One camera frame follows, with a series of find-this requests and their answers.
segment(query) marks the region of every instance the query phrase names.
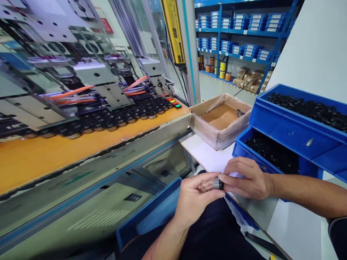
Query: white table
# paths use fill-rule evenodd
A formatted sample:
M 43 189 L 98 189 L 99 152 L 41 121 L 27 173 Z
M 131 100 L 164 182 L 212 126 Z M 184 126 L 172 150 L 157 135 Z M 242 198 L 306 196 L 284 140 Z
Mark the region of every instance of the white table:
M 215 151 L 194 132 L 179 142 L 208 172 L 224 172 L 234 149 L 233 143 L 222 151 Z M 292 259 L 321 259 L 320 216 L 277 198 L 257 201 L 232 195 L 274 244 Z

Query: electric cord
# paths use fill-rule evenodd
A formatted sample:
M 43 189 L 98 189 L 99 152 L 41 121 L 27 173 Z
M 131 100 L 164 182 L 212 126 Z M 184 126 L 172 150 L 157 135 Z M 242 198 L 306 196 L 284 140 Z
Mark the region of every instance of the electric cord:
M 247 87 L 247 85 L 249 84 L 249 83 L 251 83 L 255 78 L 257 78 L 259 75 L 260 75 L 260 73 L 262 73 L 270 64 L 272 64 L 276 59 L 277 59 L 277 57 L 279 56 L 281 54 L 281 52 L 273 59 L 273 61 L 271 61 L 269 64 L 267 64 L 254 78 L 252 78 L 243 88 L 241 88 L 240 89 L 240 91 L 239 92 L 237 92 L 234 96 L 236 96 L 238 93 L 240 93 L 245 87 Z
M 174 62 L 172 61 L 172 57 L 171 57 L 171 55 L 170 55 L 169 43 L 168 43 L 168 40 L 167 40 L 167 30 L 166 30 L 166 26 L 165 26 L 165 37 L 166 37 L 166 49 L 167 49 L 167 54 L 168 54 L 168 56 L 170 57 L 170 60 L 171 60 L 173 69 L 175 70 L 176 75 L 177 75 L 177 78 L 178 78 L 178 80 L 179 80 L 179 82 L 180 82 L 180 84 L 181 84 L 181 87 L 182 87 L 182 91 L 183 91 L 183 95 L 184 95 L 185 101 L 187 102 L 187 104 L 188 104 L 188 106 L 189 106 L 189 102 L 188 102 L 187 97 L 185 96 L 185 93 L 184 93 L 184 89 L 183 89 L 182 82 L 181 82 L 181 80 L 180 80 L 180 77 L 178 76 L 178 73 L 177 73 L 177 70 L 176 70 L 176 68 L 175 68 Z

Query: sleeve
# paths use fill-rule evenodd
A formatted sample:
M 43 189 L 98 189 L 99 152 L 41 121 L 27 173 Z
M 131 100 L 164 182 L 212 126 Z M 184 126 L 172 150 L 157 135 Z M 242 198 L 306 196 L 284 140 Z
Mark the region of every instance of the sleeve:
M 347 259 L 347 217 L 334 219 L 329 225 L 329 237 L 339 259 Z

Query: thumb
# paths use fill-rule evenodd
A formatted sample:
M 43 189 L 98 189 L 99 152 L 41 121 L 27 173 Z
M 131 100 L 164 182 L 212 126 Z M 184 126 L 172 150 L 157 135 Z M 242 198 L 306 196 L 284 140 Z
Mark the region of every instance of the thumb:
M 205 206 L 214 202 L 216 199 L 225 197 L 225 191 L 213 189 L 200 195 L 200 200 Z

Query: orange tube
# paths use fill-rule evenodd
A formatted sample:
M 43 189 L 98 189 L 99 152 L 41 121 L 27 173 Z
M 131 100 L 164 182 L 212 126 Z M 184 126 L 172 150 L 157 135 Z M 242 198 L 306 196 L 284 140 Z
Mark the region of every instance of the orange tube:
M 65 97 L 69 97 L 69 96 L 72 96 L 74 94 L 77 94 L 77 93 L 80 93 L 84 90 L 87 90 L 87 89 L 90 89 L 90 88 L 93 88 L 94 86 L 93 85 L 89 85 L 89 86 L 85 86 L 85 87 L 82 87 L 82 88 L 78 88 L 78 89 L 75 89 L 73 91 L 69 91 L 69 92 L 66 92 L 64 94 L 61 94 L 61 95 L 57 95 L 57 96 L 53 96 L 51 97 L 51 99 L 60 99 L 60 98 L 65 98 Z
M 135 92 L 135 93 L 129 93 L 129 94 L 125 94 L 126 96 L 134 96 L 134 95 L 139 95 L 139 94 L 143 94 L 146 93 L 145 91 L 140 91 L 140 92 Z
M 62 101 L 57 102 L 56 105 L 62 105 L 62 104 L 74 104 L 74 103 L 86 103 L 86 102 L 94 102 L 95 99 L 86 99 L 86 100 L 75 100 L 75 101 Z
M 128 91 L 129 89 L 135 87 L 137 84 L 139 84 L 141 81 L 144 81 L 144 80 L 147 79 L 147 78 L 148 78 L 148 76 L 144 76 L 144 77 L 142 77 L 142 78 L 136 80 L 136 81 L 135 81 L 134 83 L 132 83 L 129 87 L 125 88 L 125 89 L 123 90 L 123 92 L 126 92 L 126 91 Z

